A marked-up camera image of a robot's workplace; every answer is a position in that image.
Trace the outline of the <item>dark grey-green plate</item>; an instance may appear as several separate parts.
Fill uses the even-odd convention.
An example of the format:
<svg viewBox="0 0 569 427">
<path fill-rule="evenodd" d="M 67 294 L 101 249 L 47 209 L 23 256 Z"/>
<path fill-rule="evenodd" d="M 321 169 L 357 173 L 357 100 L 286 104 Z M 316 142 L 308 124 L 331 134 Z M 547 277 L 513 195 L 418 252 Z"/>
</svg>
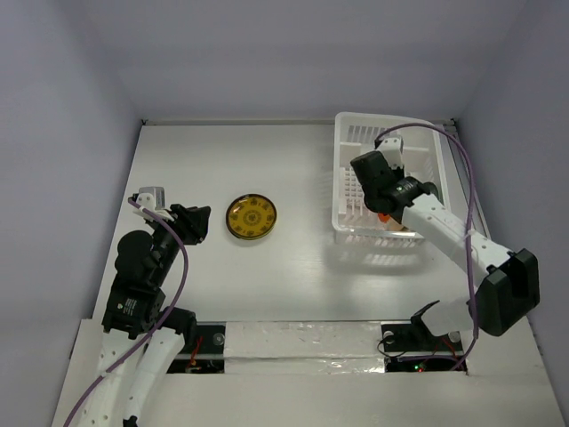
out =
<svg viewBox="0 0 569 427">
<path fill-rule="evenodd" d="M 425 186 L 426 189 L 429 191 L 429 194 L 432 194 L 432 195 L 434 195 L 438 200 L 441 200 L 439 190 L 438 190 L 438 188 L 437 188 L 437 186 L 436 186 L 435 183 L 428 181 L 428 182 L 425 182 L 425 183 L 424 183 L 424 186 Z"/>
</svg>

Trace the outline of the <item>tan plate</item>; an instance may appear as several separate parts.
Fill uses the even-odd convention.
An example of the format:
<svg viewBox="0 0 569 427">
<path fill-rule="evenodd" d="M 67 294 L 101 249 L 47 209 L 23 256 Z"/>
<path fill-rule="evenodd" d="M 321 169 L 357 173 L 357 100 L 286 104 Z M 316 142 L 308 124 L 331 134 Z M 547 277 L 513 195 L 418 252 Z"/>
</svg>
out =
<svg viewBox="0 0 569 427">
<path fill-rule="evenodd" d="M 409 229 L 403 224 L 400 224 L 399 222 L 392 221 L 388 224 L 388 230 L 394 232 L 400 232 L 400 231 L 407 232 Z"/>
</svg>

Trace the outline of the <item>yellow patterned brown-rim plate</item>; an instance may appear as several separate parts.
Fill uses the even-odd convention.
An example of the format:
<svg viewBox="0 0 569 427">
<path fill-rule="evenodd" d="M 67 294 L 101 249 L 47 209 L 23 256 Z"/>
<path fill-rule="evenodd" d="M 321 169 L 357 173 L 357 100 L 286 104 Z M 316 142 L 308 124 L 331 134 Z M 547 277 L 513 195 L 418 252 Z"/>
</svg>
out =
<svg viewBox="0 0 569 427">
<path fill-rule="evenodd" d="M 260 194 L 245 194 L 233 200 L 225 214 L 229 233 L 238 239 L 257 240 L 266 237 L 275 227 L 275 204 Z"/>
</svg>

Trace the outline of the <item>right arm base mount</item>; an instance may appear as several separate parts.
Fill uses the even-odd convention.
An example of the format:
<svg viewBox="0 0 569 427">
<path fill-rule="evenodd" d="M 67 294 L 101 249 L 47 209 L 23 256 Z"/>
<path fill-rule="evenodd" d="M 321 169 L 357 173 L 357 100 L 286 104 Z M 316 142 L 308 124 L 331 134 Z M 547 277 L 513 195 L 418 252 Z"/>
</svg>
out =
<svg viewBox="0 0 569 427">
<path fill-rule="evenodd" d="M 434 336 L 425 326 L 411 320 L 381 322 L 376 350 L 383 357 L 387 373 L 468 371 L 465 361 L 455 366 L 465 353 L 458 332 Z"/>
</svg>

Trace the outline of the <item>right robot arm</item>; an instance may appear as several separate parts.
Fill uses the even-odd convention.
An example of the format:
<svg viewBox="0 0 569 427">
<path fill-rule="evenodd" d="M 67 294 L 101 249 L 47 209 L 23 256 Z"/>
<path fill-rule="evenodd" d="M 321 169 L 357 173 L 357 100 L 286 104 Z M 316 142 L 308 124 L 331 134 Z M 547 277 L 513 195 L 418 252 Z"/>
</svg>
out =
<svg viewBox="0 0 569 427">
<path fill-rule="evenodd" d="M 514 252 L 469 228 L 438 200 L 432 183 L 400 175 L 379 151 L 350 165 L 369 210 L 419 233 L 467 275 L 467 297 L 436 300 L 412 315 L 409 337 L 416 347 L 428 349 L 455 331 L 501 336 L 539 304 L 539 264 L 532 252 Z"/>
</svg>

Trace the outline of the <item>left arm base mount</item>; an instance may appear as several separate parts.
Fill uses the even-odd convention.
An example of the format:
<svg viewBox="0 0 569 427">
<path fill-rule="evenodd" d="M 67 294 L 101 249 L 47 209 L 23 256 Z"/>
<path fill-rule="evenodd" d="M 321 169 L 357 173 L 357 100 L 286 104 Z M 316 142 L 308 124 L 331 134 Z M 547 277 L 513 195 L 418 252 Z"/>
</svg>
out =
<svg viewBox="0 0 569 427">
<path fill-rule="evenodd" d="M 169 366 L 168 374 L 223 374 L 225 323 L 198 323 L 196 337 Z"/>
</svg>

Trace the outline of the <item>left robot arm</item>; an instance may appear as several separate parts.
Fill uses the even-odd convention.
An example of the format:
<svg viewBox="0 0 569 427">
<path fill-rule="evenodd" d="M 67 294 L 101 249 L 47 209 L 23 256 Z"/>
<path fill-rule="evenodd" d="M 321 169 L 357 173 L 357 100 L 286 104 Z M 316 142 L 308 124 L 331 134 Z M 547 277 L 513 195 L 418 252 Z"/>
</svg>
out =
<svg viewBox="0 0 569 427">
<path fill-rule="evenodd" d="M 129 200 L 150 232 L 134 230 L 117 245 L 116 276 L 101 321 L 96 378 L 65 420 L 81 426 L 140 426 L 145 406 L 175 357 L 196 343 L 196 315 L 164 305 L 162 285 L 188 246 L 204 241 L 211 209 L 173 204 L 159 210 Z"/>
</svg>

